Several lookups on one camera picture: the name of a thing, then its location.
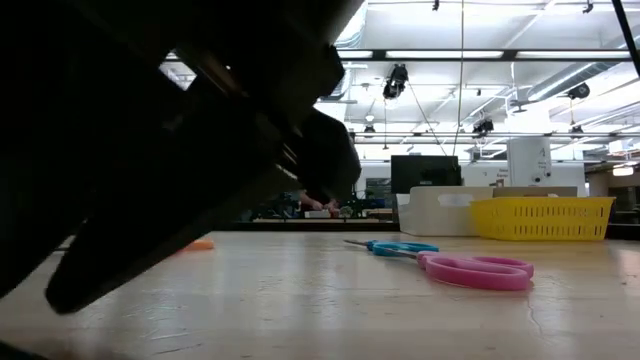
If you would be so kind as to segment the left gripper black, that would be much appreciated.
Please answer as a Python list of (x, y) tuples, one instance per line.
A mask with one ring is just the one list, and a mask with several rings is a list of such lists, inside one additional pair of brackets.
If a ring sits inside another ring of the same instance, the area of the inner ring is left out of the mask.
[(231, 221), (276, 194), (351, 192), (361, 166), (313, 95), (336, 51), (237, 68), (233, 90), (181, 88), (124, 48), (23, 49), (2, 97), (0, 225)]

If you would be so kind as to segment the blue scissors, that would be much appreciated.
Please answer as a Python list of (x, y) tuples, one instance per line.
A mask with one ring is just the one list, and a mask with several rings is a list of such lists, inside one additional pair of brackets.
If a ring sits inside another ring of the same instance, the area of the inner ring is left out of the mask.
[(439, 252), (440, 249), (437, 246), (416, 243), (416, 242), (383, 242), (377, 240), (369, 241), (356, 241), (345, 240), (345, 243), (358, 245), (365, 247), (369, 252), (375, 256), (382, 257), (410, 257), (415, 259), (417, 254), (421, 251)]

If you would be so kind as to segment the person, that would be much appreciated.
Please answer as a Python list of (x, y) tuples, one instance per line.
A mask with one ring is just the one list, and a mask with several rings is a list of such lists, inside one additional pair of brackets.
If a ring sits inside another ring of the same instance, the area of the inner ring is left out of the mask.
[(302, 212), (328, 210), (331, 213), (339, 212), (339, 203), (336, 199), (328, 197), (321, 191), (301, 190), (299, 201)]

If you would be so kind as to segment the black background monitor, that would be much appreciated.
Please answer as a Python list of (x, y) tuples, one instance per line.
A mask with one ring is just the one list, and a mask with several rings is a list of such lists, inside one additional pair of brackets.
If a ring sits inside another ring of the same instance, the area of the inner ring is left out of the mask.
[(461, 186), (462, 175), (455, 156), (393, 155), (391, 192), (409, 194), (418, 186)]

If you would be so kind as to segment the white plastic bin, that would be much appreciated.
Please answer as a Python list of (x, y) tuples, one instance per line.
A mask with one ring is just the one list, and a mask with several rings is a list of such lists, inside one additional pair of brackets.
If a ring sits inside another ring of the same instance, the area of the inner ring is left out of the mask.
[(400, 231), (419, 237), (472, 237), (471, 203), (493, 197), (492, 187), (419, 186), (398, 205)]

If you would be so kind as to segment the pink scissors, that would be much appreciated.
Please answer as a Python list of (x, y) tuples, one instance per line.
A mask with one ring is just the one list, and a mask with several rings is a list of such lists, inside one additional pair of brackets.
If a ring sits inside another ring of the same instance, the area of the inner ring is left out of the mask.
[(523, 291), (534, 275), (533, 264), (511, 258), (393, 249), (382, 249), (382, 253), (414, 259), (430, 278), (468, 288)]

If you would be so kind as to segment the white column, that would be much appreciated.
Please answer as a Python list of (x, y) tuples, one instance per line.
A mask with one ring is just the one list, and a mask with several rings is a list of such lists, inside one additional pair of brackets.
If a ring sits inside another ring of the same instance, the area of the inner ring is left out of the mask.
[(510, 184), (546, 186), (552, 174), (550, 142), (546, 137), (512, 138), (507, 144)]

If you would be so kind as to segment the yellow plastic basket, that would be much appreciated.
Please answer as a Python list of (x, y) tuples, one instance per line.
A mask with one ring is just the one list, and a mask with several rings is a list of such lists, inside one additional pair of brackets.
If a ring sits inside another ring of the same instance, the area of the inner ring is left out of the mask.
[(473, 201), (480, 237), (507, 241), (601, 241), (612, 197), (499, 197)]

